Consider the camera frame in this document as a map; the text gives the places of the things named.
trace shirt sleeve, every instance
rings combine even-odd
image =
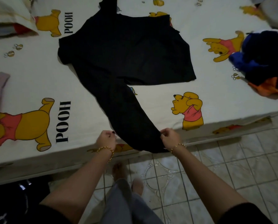
[[[45,206],[45,205],[38,205],[36,210],[30,214],[25,223],[32,223],[32,224],[72,224],[63,214],[59,211]]]
[[[229,223],[260,223],[273,224],[259,209],[252,203],[243,203],[225,212],[217,224]]]

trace person's left arm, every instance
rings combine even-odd
[[[102,131],[96,141],[98,147],[116,147],[113,131]],[[110,149],[102,149],[90,162],[70,176],[40,204],[62,213],[71,223],[78,224],[105,167],[112,156]]]

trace person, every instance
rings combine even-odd
[[[161,130],[165,148],[175,155],[215,223],[272,223],[254,204],[216,176],[182,144],[171,128]],[[102,131],[97,154],[66,182],[51,192],[31,215],[31,223],[78,224],[116,147],[114,131]],[[106,200],[102,224],[162,224],[141,198],[143,183],[135,179],[130,188],[121,163],[113,167],[114,185]]]

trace forearm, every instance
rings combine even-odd
[[[111,155],[109,149],[102,149],[90,162],[51,192],[41,204],[54,208],[73,224],[77,224]]]
[[[215,223],[230,208],[247,202],[185,147],[174,148],[173,154],[182,163],[189,180]]]

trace tile floor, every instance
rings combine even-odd
[[[256,204],[278,224],[278,129],[244,135],[188,148],[216,175]],[[113,178],[115,158],[101,177],[80,224],[98,223]],[[169,153],[148,154],[125,160],[128,182],[144,181],[143,199],[163,223],[213,223],[181,163]],[[71,175],[58,173],[50,183],[53,190]]]

